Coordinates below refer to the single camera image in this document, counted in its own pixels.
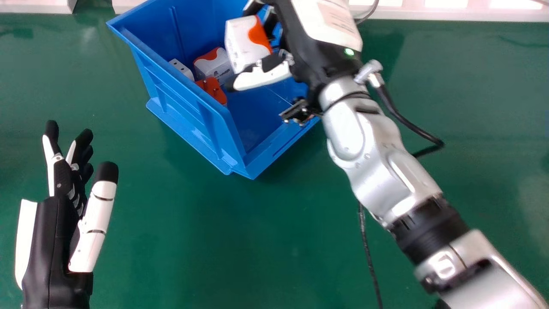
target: green surface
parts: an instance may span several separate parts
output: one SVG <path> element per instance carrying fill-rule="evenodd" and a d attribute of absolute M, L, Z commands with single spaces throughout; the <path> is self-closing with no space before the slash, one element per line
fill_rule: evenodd
<path fill-rule="evenodd" d="M 19 200 L 47 194 L 40 136 L 95 133 L 93 162 L 120 166 L 92 307 L 372 308 L 356 202 L 316 126 L 255 181 L 222 175 L 145 109 L 108 4 L 0 15 L 0 308 L 18 308 Z M 549 26 L 365 23 L 403 114 L 448 147 L 422 163 L 459 209 L 549 298 Z M 425 142 L 403 131 L 414 151 Z M 387 308 L 434 303 L 369 220 Z"/>

